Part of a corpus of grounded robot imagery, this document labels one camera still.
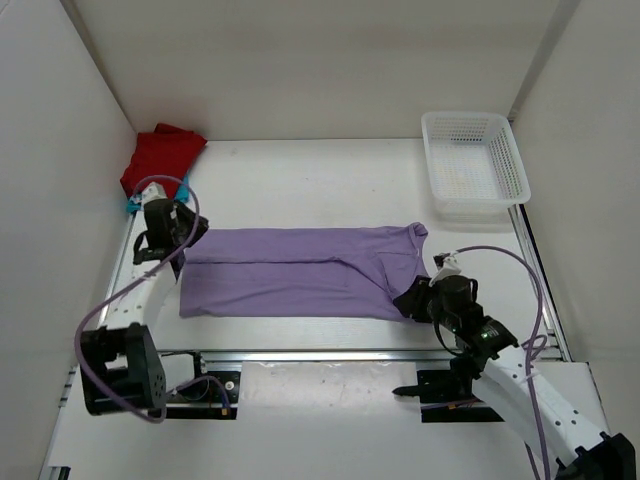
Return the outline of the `teal polo shirt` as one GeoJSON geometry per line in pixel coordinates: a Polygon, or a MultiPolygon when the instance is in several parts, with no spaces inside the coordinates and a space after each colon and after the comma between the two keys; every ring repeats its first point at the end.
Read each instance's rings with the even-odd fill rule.
{"type": "MultiPolygon", "coordinates": [[[[185,175],[183,178],[183,183],[178,186],[178,189],[174,195],[174,199],[181,203],[187,203],[190,198],[190,192],[187,188],[189,185],[189,176],[185,175]]],[[[133,214],[136,211],[141,209],[141,196],[136,195],[132,196],[128,199],[126,205],[126,212],[129,214],[133,214]]]]}

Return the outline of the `lilac garment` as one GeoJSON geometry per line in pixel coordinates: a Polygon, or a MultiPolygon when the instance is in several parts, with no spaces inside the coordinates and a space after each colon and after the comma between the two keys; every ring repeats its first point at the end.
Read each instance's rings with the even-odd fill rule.
{"type": "Polygon", "coordinates": [[[187,251],[179,314],[400,321],[393,302],[425,275],[427,236],[421,223],[210,229],[187,251]]]}

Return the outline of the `red t shirt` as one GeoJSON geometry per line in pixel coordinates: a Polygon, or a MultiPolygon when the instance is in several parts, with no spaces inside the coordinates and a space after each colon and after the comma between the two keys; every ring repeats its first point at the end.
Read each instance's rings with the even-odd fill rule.
{"type": "Polygon", "coordinates": [[[149,181],[142,183],[142,180],[148,176],[166,175],[183,180],[206,144],[200,134],[166,123],[158,123],[153,132],[139,133],[135,151],[120,179],[126,197],[134,195],[137,185],[144,190],[149,181]]]}

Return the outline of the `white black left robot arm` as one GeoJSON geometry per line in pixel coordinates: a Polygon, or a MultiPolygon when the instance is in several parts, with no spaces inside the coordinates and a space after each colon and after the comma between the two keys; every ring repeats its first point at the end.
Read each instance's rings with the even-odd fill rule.
{"type": "Polygon", "coordinates": [[[134,286],[113,308],[115,325],[82,329],[74,347],[79,360],[85,407],[100,416],[130,411],[151,423],[167,403],[167,379],[151,327],[178,283],[184,250],[208,229],[208,220],[167,198],[143,206],[146,229],[133,246],[134,286]]]}

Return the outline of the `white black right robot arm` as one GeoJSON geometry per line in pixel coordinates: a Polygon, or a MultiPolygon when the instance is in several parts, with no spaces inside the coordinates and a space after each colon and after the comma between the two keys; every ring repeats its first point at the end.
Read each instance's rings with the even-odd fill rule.
{"type": "Polygon", "coordinates": [[[534,368],[526,350],[477,301],[478,283],[462,275],[419,276],[393,303],[402,316],[451,332],[458,347],[449,367],[426,382],[395,389],[430,407],[477,399],[491,408],[558,479],[634,479],[636,453],[584,417],[534,368]]]}

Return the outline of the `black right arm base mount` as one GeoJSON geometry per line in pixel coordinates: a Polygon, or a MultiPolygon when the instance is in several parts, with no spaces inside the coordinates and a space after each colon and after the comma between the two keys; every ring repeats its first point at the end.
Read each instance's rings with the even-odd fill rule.
{"type": "Polygon", "coordinates": [[[417,398],[423,424],[501,423],[502,417],[471,393],[471,378],[457,360],[448,369],[419,369],[414,385],[392,390],[396,397],[417,398]]]}

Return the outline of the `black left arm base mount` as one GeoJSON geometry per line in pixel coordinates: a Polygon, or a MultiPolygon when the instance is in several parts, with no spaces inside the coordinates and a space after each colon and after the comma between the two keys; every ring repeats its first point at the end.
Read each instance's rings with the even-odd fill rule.
{"type": "Polygon", "coordinates": [[[177,389],[169,395],[167,418],[171,420],[235,420],[240,397],[240,365],[196,360],[194,377],[197,379],[196,383],[177,389]]]}

